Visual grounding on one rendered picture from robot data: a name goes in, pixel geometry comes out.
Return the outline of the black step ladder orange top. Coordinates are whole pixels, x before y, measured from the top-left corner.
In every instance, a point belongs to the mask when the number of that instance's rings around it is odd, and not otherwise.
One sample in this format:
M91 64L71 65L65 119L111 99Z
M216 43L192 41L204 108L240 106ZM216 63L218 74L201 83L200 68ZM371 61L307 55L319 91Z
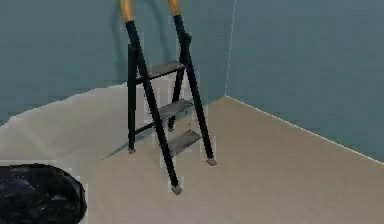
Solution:
M202 140L206 152L207 163L216 164L214 152L210 140L208 126L201 102L198 83L194 71L190 44L192 36L184 28L181 10L178 0L167 0L175 24L176 34L180 46L179 59L171 63L149 68L142 51L140 38L135 25L131 8L131 0L119 0L119 6L124 24L129 37L128 44L128 151L135 151L136 136L145 130L154 128L157 133L160 149L168 172L172 191L178 195L182 192L179 184L173 158ZM176 75L172 101L160 107L157 104L151 81L174 73ZM152 121L138 128L135 125L136 118L136 87L142 85L149 106ZM174 123L178 113L193 107L197 115L200 131L187 130L174 139L167 139L166 132L174 129Z

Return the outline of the black garbage bag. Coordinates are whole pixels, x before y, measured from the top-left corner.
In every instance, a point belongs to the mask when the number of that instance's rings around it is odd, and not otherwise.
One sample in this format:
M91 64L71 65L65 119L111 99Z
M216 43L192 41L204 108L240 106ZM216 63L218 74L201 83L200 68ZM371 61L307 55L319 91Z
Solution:
M0 224L79 224L86 211L82 183L63 169L0 166Z

